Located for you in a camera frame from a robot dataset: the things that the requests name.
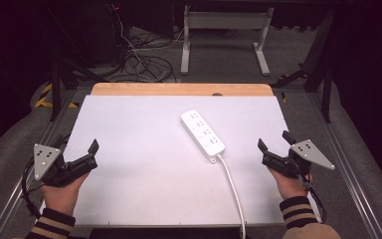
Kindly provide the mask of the black metal stand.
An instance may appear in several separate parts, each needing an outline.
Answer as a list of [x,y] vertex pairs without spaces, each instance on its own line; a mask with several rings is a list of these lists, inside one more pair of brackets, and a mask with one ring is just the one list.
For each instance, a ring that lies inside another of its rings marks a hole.
[[326,12],[304,62],[299,65],[299,70],[289,76],[283,75],[279,77],[276,83],[271,84],[272,88],[278,89],[297,79],[306,77],[303,88],[307,93],[314,93],[320,85],[323,85],[321,114],[326,122],[330,122],[332,70],[325,57],[325,47],[329,39],[329,30],[333,23],[334,14],[334,9]]

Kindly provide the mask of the person's right hand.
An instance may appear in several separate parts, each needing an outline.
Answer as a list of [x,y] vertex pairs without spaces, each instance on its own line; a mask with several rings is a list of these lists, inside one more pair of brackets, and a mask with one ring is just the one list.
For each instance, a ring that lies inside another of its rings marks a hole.
[[277,171],[268,168],[268,171],[272,174],[277,183],[278,191],[283,200],[287,200],[293,197],[307,197],[307,189],[303,186],[300,179],[292,179],[285,177]]

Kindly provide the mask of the black tripod stand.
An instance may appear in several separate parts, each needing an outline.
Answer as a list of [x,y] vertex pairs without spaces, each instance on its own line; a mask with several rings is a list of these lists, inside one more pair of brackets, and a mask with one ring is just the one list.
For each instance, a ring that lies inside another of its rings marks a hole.
[[73,71],[77,71],[87,79],[97,83],[106,83],[106,80],[103,77],[87,70],[73,60],[62,57],[57,58],[53,62],[51,68],[50,83],[52,84],[53,105],[51,121],[54,121],[62,111],[61,83],[64,83],[69,90],[75,90],[77,88],[78,83],[75,81]]

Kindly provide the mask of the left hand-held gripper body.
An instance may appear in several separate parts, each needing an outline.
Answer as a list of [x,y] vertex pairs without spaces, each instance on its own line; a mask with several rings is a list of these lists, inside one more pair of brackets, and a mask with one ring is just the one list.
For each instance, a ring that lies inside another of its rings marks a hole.
[[87,153],[65,162],[63,152],[54,147],[34,145],[34,177],[46,185],[64,187],[97,168],[96,155]]

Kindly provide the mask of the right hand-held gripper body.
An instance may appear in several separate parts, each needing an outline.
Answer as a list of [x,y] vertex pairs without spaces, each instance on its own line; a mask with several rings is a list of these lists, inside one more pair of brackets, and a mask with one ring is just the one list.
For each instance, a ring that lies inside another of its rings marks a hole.
[[269,149],[263,152],[262,164],[288,178],[307,176],[313,163],[329,170],[335,169],[335,165],[310,139],[291,144],[287,156],[279,156]]

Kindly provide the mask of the white power strip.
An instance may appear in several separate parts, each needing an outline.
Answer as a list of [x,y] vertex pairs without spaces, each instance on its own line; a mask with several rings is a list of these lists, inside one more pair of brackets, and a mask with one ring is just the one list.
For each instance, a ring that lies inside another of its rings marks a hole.
[[211,163],[215,163],[226,149],[224,143],[196,110],[183,113],[180,119],[182,125],[199,146],[205,157]]

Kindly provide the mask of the yellow black floor tape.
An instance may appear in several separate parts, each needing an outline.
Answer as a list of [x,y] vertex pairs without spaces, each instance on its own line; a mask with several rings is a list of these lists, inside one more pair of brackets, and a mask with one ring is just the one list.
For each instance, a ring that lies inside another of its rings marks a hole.
[[[52,83],[47,83],[46,86],[43,88],[38,100],[35,102],[34,104],[34,107],[35,108],[52,108],[53,107],[53,103],[51,102],[47,102],[46,98],[48,96],[48,94],[50,93],[52,89]],[[77,109],[81,106],[81,103],[70,103],[69,104],[69,108],[72,108],[72,109]]]

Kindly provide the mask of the aluminium rail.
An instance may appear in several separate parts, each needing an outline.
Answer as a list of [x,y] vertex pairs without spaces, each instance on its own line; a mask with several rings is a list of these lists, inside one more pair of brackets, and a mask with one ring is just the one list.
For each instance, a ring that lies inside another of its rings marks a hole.
[[380,225],[358,178],[354,174],[354,171],[349,164],[348,158],[341,147],[332,126],[324,119],[319,99],[313,93],[308,93],[307,97],[319,117],[323,129],[325,130],[335,157],[335,165],[338,167],[338,170],[345,181],[370,238],[382,239],[382,226]]
[[59,135],[71,132],[78,110],[70,103],[77,92],[62,92],[60,110],[33,108],[32,111],[6,132],[0,139],[0,239],[24,236],[35,217],[31,215],[22,198],[23,189],[31,191],[30,199],[41,202],[39,183],[33,171],[25,166],[33,155],[36,143],[51,144]]

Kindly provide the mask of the black computer case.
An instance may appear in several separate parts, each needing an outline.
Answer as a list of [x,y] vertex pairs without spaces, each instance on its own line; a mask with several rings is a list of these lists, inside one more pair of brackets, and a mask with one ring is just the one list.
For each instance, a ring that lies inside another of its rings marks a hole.
[[125,49],[114,7],[110,4],[84,2],[76,10],[91,63],[123,66]]

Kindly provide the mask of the white table cover board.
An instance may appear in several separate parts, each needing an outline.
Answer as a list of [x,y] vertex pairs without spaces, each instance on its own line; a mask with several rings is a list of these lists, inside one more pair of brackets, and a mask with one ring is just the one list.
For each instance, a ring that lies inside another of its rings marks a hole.
[[[226,150],[211,163],[180,116],[196,110]],[[261,139],[285,155],[287,123],[274,97],[88,96],[64,153],[99,144],[80,190],[77,223],[90,227],[277,224],[281,197],[262,164]]]

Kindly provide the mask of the person's left hand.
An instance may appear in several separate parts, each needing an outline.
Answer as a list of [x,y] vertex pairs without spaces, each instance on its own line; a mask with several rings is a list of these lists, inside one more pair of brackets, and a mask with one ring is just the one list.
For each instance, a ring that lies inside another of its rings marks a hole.
[[59,213],[73,216],[80,189],[88,176],[86,173],[64,187],[44,185],[41,191],[46,207]]

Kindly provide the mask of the white metal desk frame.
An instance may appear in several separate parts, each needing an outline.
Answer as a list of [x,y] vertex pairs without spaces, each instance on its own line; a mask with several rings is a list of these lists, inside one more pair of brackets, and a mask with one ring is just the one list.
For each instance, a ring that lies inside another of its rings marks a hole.
[[237,29],[237,30],[260,30],[259,41],[253,44],[262,74],[268,76],[271,72],[264,55],[264,44],[269,32],[271,21],[274,16],[274,8],[268,8],[262,13],[238,13],[238,12],[195,12],[190,6],[184,7],[183,47],[180,73],[187,75],[190,62],[190,38],[191,29]]

